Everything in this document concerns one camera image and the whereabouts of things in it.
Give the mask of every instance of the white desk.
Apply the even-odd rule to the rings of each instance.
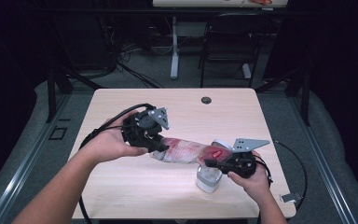
[[[272,0],[272,4],[262,6],[257,3],[252,3],[249,0],[153,0],[154,7],[244,7],[244,8],[265,8],[273,9],[275,7],[286,7],[288,0]],[[179,52],[177,45],[178,36],[203,36],[205,24],[196,23],[190,24],[189,22],[178,23],[176,18],[172,20],[172,64],[171,64],[171,79],[178,78],[178,67],[179,67]],[[250,77],[249,66],[246,64],[242,71],[245,78]]]
[[[262,6],[249,0],[153,0],[154,7],[286,7],[287,0],[272,0]]]
[[[205,105],[201,98],[212,102]],[[271,141],[269,129],[252,89],[119,89],[97,90],[89,105],[71,156],[81,141],[107,118],[141,103],[167,107],[171,128],[166,137],[211,144],[215,138],[233,144],[237,137]],[[266,161],[274,183],[271,191],[286,217],[296,213],[292,203],[280,201],[289,193],[274,145],[257,150]],[[256,203],[223,176],[214,193],[196,186],[197,164],[173,164],[149,155],[99,164],[83,192],[91,218],[247,218],[257,217]],[[73,218],[82,218],[77,207]]]

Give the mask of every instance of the wire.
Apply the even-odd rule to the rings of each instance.
[[[261,159],[261,157],[259,157],[259,156],[254,155],[254,157],[257,157],[258,159],[261,160],[261,161],[255,161],[255,162],[257,162],[258,164],[262,165],[266,169],[267,177],[268,177],[268,186],[271,187],[271,183],[273,183],[273,181],[272,181],[271,171],[267,167],[266,162],[263,159]]]
[[[88,79],[94,79],[94,78],[97,78],[97,77],[106,77],[107,75],[113,73],[115,71],[116,67],[115,66],[112,66],[106,70],[104,70],[103,72],[99,73],[99,74],[93,74],[93,75],[82,75],[83,77],[86,77]]]
[[[165,49],[165,48],[169,48],[167,50],[165,50],[164,52],[158,52],[157,49]],[[167,47],[152,47],[151,49],[156,53],[156,54],[159,54],[159,55],[164,55],[164,54],[167,54],[169,53],[173,48],[173,45],[171,46],[167,46]]]
[[[80,196],[80,199],[79,199],[79,206],[80,206],[81,213],[83,214],[83,217],[86,220],[86,222],[88,224],[92,224],[89,214],[87,214],[86,207],[84,206],[82,196]]]
[[[124,125],[119,125],[119,126],[108,127],[108,128],[105,128],[104,130],[116,129],[116,128],[123,128],[123,127],[124,127]]]
[[[297,154],[290,147],[288,147],[284,143],[281,143],[278,140],[272,139],[272,141],[278,145],[281,145],[282,147],[286,148],[287,150],[289,150],[296,157],[296,159],[298,160],[298,162],[300,163],[300,165],[302,167],[302,170],[304,173],[304,190],[302,193],[302,198],[296,207],[296,210],[298,210],[301,207],[301,204],[304,202],[304,198],[305,198],[305,196],[307,194],[307,190],[308,190],[308,175],[307,175],[307,171],[305,169],[304,163],[301,161],[301,159],[297,156]]]
[[[152,77],[149,77],[145,74],[135,72],[132,69],[130,69],[128,66],[124,65],[123,63],[117,63],[117,65],[120,65],[121,68],[123,68],[124,70],[129,72],[134,77],[137,77],[138,79],[140,79],[147,88],[149,88],[149,86],[151,86],[152,88],[164,88],[159,82],[157,82]]]
[[[124,62],[129,62],[133,51],[137,50],[134,44],[129,44],[121,51],[119,59]]]

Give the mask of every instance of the human hand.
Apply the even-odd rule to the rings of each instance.
[[[260,157],[260,155],[255,151],[253,151],[253,154]],[[242,178],[234,172],[228,172],[228,176],[236,184],[242,186],[248,195],[258,204],[261,204],[268,196],[271,195],[266,168],[264,168],[261,164],[257,164],[255,173],[249,178]]]
[[[121,126],[123,125],[124,119],[135,113],[137,113],[137,111],[133,110],[115,120],[107,127],[111,129],[99,133],[83,146],[81,150],[87,150],[92,153],[97,162],[112,161],[125,156],[134,157],[144,155],[147,152],[147,148],[127,145],[121,133]]]

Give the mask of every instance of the forearm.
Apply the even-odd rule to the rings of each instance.
[[[92,169],[89,150],[80,150],[16,217],[15,223],[69,223]]]
[[[268,196],[262,202],[257,203],[260,208],[260,216],[262,224],[282,224],[287,223],[281,208],[269,192]]]

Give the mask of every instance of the tabletop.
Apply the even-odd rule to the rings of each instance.
[[[205,104],[201,98],[209,97]],[[102,89],[97,90],[71,152],[106,119],[133,105],[166,107],[171,128],[161,135],[210,145],[222,139],[233,145],[238,137],[264,139],[258,148],[271,171],[271,191],[286,217],[296,213],[280,196],[289,193],[267,123],[252,89]],[[257,217],[257,204],[226,175],[217,190],[196,185],[197,164],[156,161],[148,154],[99,164],[83,191],[91,218],[199,219]],[[79,206],[73,218],[82,218]]]
[[[154,7],[286,7],[288,0],[262,6],[249,0],[153,0]]]

